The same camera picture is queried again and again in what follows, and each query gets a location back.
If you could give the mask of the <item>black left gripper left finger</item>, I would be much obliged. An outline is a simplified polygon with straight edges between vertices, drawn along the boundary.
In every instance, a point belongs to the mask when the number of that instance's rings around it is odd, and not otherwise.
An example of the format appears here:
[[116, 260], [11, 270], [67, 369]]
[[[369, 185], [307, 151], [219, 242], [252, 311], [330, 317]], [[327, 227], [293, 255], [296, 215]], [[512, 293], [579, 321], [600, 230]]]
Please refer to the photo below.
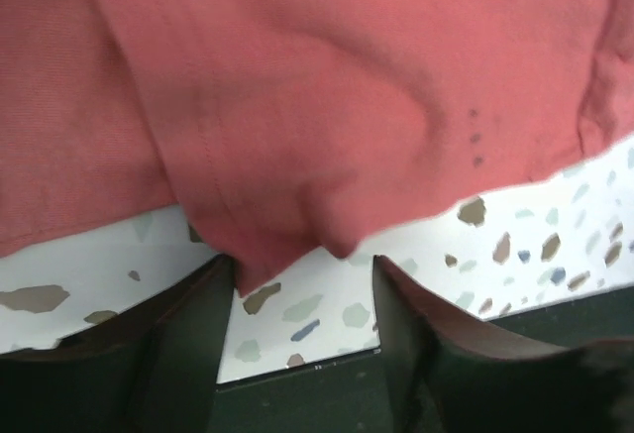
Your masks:
[[54, 349], [3, 355], [2, 431], [206, 431], [233, 297], [220, 255]]

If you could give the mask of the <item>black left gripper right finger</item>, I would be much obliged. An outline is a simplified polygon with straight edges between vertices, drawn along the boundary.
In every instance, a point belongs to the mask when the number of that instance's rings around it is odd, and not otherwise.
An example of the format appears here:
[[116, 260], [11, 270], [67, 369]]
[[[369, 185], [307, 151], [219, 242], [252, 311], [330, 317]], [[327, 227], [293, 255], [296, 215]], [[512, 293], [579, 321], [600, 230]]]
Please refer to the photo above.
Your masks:
[[422, 399], [446, 432], [630, 432], [633, 341], [563, 347], [482, 321], [372, 263], [376, 325], [392, 408]]

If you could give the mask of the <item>dusty red t-shirt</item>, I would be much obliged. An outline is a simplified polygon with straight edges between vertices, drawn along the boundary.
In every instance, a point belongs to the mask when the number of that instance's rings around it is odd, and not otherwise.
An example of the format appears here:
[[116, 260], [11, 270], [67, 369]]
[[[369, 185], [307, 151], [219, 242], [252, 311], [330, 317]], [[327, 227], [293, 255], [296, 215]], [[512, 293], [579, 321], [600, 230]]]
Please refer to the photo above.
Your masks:
[[249, 292], [633, 129], [633, 0], [1, 0], [1, 252], [171, 204]]

